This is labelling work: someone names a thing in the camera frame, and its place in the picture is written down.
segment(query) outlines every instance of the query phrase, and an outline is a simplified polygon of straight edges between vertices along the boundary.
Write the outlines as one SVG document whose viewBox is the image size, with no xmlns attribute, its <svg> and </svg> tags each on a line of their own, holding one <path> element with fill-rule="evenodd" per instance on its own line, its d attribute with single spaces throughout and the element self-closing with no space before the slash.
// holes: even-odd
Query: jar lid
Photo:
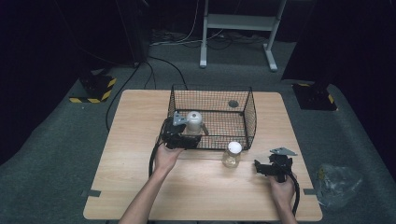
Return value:
<svg viewBox="0 0 396 224">
<path fill-rule="evenodd" d="M 191 111 L 187 115 L 187 120 L 189 123 L 202 123 L 202 115 L 197 111 Z"/>
<path fill-rule="evenodd" d="M 228 149 L 232 153 L 237 154 L 242 151 L 242 146 L 238 142 L 231 142 L 230 144 L 228 144 Z"/>
</svg>

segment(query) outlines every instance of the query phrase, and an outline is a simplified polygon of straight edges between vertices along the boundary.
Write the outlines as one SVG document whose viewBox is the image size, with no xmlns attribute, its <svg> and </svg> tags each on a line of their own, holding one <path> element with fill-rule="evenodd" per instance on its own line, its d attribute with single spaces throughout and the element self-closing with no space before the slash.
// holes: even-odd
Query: forearm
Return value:
<svg viewBox="0 0 396 224">
<path fill-rule="evenodd" d="M 167 173 L 154 172 L 145 186 L 134 197 L 119 223 L 147 223 L 151 207 L 166 176 Z"/>
<path fill-rule="evenodd" d="M 291 206 L 289 204 L 277 204 L 277 212 L 279 213 L 280 221 L 282 224 L 295 224 L 297 220 L 294 214 L 291 212 Z"/>
</svg>

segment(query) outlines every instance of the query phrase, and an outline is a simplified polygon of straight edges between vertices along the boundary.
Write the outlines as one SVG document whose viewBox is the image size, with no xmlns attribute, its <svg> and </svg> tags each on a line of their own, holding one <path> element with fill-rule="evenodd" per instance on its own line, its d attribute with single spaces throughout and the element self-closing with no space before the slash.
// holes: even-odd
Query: white metal stand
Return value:
<svg viewBox="0 0 396 224">
<path fill-rule="evenodd" d="M 285 8 L 287 0 L 281 0 L 278 12 L 275 17 L 259 17 L 259 16 L 243 16 L 243 15 L 222 15 L 209 14 L 208 3 L 205 0 L 204 11 L 204 32 L 201 44 L 201 61 L 200 66 L 206 68 L 206 39 L 208 28 L 218 29 L 235 29 L 235 30 L 257 30 L 257 31 L 271 31 L 268 43 L 263 44 L 264 53 L 273 72 L 277 71 L 271 48 L 274 44 L 277 28 L 280 24 L 283 9 Z"/>
</svg>

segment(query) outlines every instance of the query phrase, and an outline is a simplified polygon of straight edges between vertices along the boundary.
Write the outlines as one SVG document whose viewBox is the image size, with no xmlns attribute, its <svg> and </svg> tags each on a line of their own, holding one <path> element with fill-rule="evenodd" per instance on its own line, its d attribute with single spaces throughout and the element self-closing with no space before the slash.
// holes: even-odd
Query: gray carpet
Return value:
<svg viewBox="0 0 396 224">
<path fill-rule="evenodd" d="M 275 42 L 276 73 L 269 71 L 260 44 L 209 49 L 206 69 L 199 68 L 199 48 L 157 46 L 151 47 L 149 54 L 173 63 L 190 84 L 247 85 L 254 91 L 280 92 L 313 181 L 322 163 L 362 173 L 357 196 L 339 211 L 322 207 L 319 223 L 396 223 L 395 182 L 343 94 L 330 86 L 337 111 L 301 110 L 290 85 L 294 81 L 280 81 L 293 48 L 293 43 Z M 172 84 L 182 83 L 170 64 L 154 59 L 148 62 L 157 89 L 169 90 Z M 0 223 L 106 223 L 83 217 L 87 198 L 81 192 L 91 188 L 106 142 L 106 111 L 133 71 L 122 66 L 110 71 L 117 82 L 110 98 L 101 104 L 69 103 L 67 97 L 79 91 L 76 83 L 22 149 L 0 166 Z M 149 66 L 143 63 L 124 89 L 143 89 L 149 75 Z M 153 79 L 147 89 L 154 89 Z M 109 111 L 110 125 L 119 97 Z"/>
</svg>

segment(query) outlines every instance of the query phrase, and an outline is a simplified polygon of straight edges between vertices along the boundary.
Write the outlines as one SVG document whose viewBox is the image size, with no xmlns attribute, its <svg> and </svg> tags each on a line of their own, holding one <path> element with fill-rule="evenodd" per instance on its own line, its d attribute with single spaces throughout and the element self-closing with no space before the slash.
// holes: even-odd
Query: wooden tabletop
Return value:
<svg viewBox="0 0 396 224">
<path fill-rule="evenodd" d="M 84 217 L 120 219 L 148 180 L 149 157 L 163 120 L 170 91 L 125 91 L 117 108 L 105 149 L 92 183 L 99 197 L 89 196 Z M 288 148 L 293 157 L 301 199 L 297 219 L 318 221 L 322 213 L 312 189 L 282 97 L 276 92 L 253 92 L 257 130 L 239 166 L 226 168 L 221 151 L 185 150 L 166 178 L 152 207 L 150 220 L 279 220 L 269 181 L 256 174 L 254 160 L 269 164 L 270 149 Z"/>
</svg>

